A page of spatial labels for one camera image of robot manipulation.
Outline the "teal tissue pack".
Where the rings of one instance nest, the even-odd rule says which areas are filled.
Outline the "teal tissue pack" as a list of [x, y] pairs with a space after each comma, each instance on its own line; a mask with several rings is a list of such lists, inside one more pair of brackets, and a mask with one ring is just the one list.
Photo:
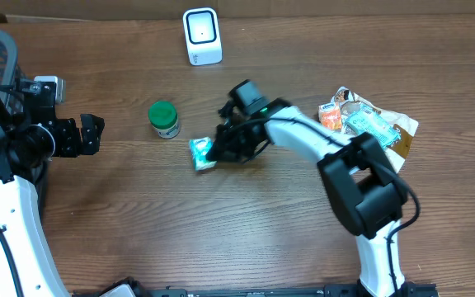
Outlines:
[[216, 165], [216, 161], [210, 161], [207, 159], [207, 154], [212, 148], [212, 145], [213, 142], [210, 137], [191, 139], [189, 141], [193, 167], [197, 172], [211, 169]]

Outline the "green lid white jar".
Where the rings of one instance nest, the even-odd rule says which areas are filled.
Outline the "green lid white jar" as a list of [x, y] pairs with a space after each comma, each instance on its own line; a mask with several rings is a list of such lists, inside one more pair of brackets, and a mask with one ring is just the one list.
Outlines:
[[156, 101], [148, 110], [151, 126], [163, 139], [176, 137], [181, 129], [177, 110], [169, 101]]

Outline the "orange tissue pack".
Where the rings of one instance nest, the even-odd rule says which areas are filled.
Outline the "orange tissue pack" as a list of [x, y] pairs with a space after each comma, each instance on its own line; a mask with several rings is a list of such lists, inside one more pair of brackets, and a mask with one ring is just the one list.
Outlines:
[[342, 129], [341, 108], [338, 102], [330, 102], [318, 107], [320, 123], [330, 130]]

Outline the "beige brown snack bag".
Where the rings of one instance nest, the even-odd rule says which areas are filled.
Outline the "beige brown snack bag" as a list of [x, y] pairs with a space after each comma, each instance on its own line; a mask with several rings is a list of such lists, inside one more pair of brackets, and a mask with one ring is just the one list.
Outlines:
[[362, 106], [372, 108], [400, 133], [401, 139], [395, 144], [384, 148], [381, 146], [388, 160], [393, 165], [395, 172], [399, 172], [410, 152], [412, 141], [419, 125], [418, 121], [413, 120], [406, 114], [379, 108], [347, 87], [340, 87], [332, 97], [331, 102], [338, 102], [340, 105], [343, 125], [341, 132], [344, 134], [357, 136], [346, 125], [346, 119]]

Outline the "teal wet wipes pack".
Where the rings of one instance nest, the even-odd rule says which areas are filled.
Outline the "teal wet wipes pack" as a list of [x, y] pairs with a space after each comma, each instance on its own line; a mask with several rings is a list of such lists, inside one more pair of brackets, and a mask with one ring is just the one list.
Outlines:
[[391, 146], [401, 139], [400, 133], [368, 106], [362, 106], [358, 111], [349, 115], [346, 125], [356, 135], [363, 133], [373, 135], [383, 148]]

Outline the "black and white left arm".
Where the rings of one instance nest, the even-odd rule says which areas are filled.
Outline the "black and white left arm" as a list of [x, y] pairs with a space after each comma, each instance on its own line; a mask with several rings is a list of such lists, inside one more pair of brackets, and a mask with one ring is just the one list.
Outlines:
[[105, 122], [92, 114], [60, 119], [55, 81], [0, 85], [0, 295], [68, 296], [40, 220], [36, 185], [51, 158], [99, 151]]

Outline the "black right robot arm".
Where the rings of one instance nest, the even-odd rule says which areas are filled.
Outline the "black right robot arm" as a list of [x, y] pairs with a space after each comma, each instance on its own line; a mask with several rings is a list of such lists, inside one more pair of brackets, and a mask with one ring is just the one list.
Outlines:
[[284, 99], [270, 101], [251, 80], [228, 95], [219, 110], [225, 121], [216, 129], [207, 159], [247, 162], [265, 143], [315, 163], [334, 215], [355, 236], [360, 294], [407, 295], [396, 237], [409, 190], [378, 140], [368, 133], [352, 137], [329, 130]]

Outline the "white barcode scanner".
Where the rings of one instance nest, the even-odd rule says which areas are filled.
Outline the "white barcode scanner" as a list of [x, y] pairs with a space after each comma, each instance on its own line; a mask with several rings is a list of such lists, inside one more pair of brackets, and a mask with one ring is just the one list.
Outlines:
[[223, 60], [219, 20], [211, 7], [186, 11], [182, 17], [188, 59], [193, 66], [218, 64]]

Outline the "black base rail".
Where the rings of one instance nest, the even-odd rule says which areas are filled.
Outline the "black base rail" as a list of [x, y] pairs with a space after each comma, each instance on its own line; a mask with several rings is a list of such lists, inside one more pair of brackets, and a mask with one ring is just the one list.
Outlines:
[[147, 290], [152, 297], [356, 297], [357, 285], [325, 285], [316, 288], [277, 288], [243, 290]]

